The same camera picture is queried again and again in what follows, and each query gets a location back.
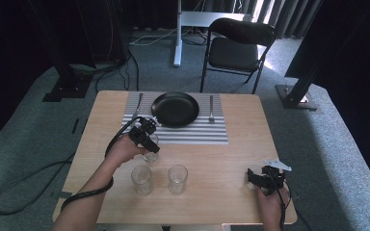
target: stand base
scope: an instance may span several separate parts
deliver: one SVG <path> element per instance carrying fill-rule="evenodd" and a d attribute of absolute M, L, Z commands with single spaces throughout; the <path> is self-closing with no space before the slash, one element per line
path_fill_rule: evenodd
<path fill-rule="evenodd" d="M 286 98 L 289 94 L 289 91 L 293 89 L 293 86 L 276 85 L 276 89 L 285 109 L 306 109 L 310 111 L 317 111 L 318 106 L 312 102 L 311 96 L 308 93 L 305 95 L 300 103 L 292 104 Z"/>
<path fill-rule="evenodd" d="M 64 88 L 58 80 L 50 93 L 43 97 L 43 102 L 60 102 L 63 98 L 84 98 L 92 81 L 92 75 L 76 76 L 79 80 L 72 88 Z"/>

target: placemat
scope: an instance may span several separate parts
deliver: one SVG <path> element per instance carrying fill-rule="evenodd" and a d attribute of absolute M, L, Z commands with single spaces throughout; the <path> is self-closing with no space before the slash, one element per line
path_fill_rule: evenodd
<path fill-rule="evenodd" d="M 124 118 L 121 126 L 131 120 L 135 113 L 140 93 L 143 93 L 143 103 L 139 116 L 152 117 L 151 105 L 154 100 L 164 92 L 141 92 L 130 91 L 125 106 Z M 191 124 L 181 128 L 157 127 L 155 134 L 160 143 L 182 143 L 182 144 L 228 144 L 225 127 L 225 118 L 222 111 L 221 97 L 217 93 L 188 93 L 194 97 L 199 104 L 199 115 Z M 215 123 L 209 123 L 210 95 L 213 96 L 213 115 Z"/>

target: clear glass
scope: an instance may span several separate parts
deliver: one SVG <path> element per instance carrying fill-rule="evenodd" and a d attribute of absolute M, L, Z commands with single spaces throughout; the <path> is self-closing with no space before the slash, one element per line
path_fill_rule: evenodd
<path fill-rule="evenodd" d="M 184 166 L 173 166 L 168 170 L 168 178 L 170 179 L 170 191 L 174 194 L 184 193 L 186 181 L 188 179 L 188 169 Z"/>
<path fill-rule="evenodd" d="M 158 139 L 158 136 L 155 133 L 150 135 L 149 138 L 158 145 L 159 139 Z M 148 152 L 148 153 L 144 154 L 143 157 L 144 157 L 144 160 L 146 162 L 153 163 L 156 160 L 158 160 L 159 154 L 158 154 L 158 152 L 157 153 Z"/>
<path fill-rule="evenodd" d="M 151 169 L 146 166 L 135 167 L 131 179 L 138 194 L 150 194 L 153 190 Z"/>

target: gray carpet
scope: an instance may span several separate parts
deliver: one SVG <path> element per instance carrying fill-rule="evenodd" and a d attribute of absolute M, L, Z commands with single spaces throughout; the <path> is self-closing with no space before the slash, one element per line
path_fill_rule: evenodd
<path fill-rule="evenodd" d="M 158 33 L 164 32 L 141 32 L 135 36 Z M 276 41 L 256 93 L 262 100 L 278 155 L 293 168 L 287 173 L 287 180 L 293 190 L 294 204 L 312 230 L 370 230 L 370 170 L 328 93 L 320 87 L 311 87 L 309 93 L 320 109 L 315 113 L 285 110 L 278 98 L 275 85 L 296 82 L 283 76 L 299 45 L 299 40 Z M 140 68 L 140 90 L 198 91 L 204 47 L 184 43 L 179 68 L 172 66 L 173 47 L 172 39 L 130 47 Z M 98 89 L 124 90 L 129 77 L 129 89 L 135 90 L 135 76 L 136 68 L 130 60 L 120 71 L 103 75 Z M 65 160 L 76 150 L 95 100 L 94 84 L 99 77 L 94 76 L 85 98 L 63 99 L 58 103 L 41 101 L 58 79 L 55 69 L 50 68 L 37 79 L 0 132 L 0 189 L 24 174 Z M 204 91 L 251 93 L 253 83 L 243 84 L 244 78 L 210 72 Z M 0 197 L 0 209 L 10 211 L 22 207 L 43 189 L 58 167 L 51 167 L 6 191 Z M 0 216 L 0 230 L 49 230 L 67 172 L 68 166 L 26 210 Z M 263 229 L 233 226 L 232 230 Z M 285 230 L 307 228 L 299 218 L 295 224 L 286 225 Z"/>

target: human arm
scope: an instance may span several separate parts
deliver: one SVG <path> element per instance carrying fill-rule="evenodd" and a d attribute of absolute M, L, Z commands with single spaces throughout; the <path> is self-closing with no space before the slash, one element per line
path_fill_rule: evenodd
<path fill-rule="evenodd" d="M 263 221 L 263 227 L 266 231 L 280 231 L 280 218 L 281 218 L 281 201 L 277 192 L 270 195 L 265 195 L 260 187 L 254 186 L 257 195 L 259 206 L 259 213 Z M 279 190 L 284 204 L 289 198 L 289 192 L 285 188 Z"/>
<path fill-rule="evenodd" d="M 147 152 L 124 135 L 118 138 L 104 161 L 78 193 L 104 188 L 122 163 Z M 69 203 L 57 217 L 52 230 L 94 230 L 105 192 Z"/>

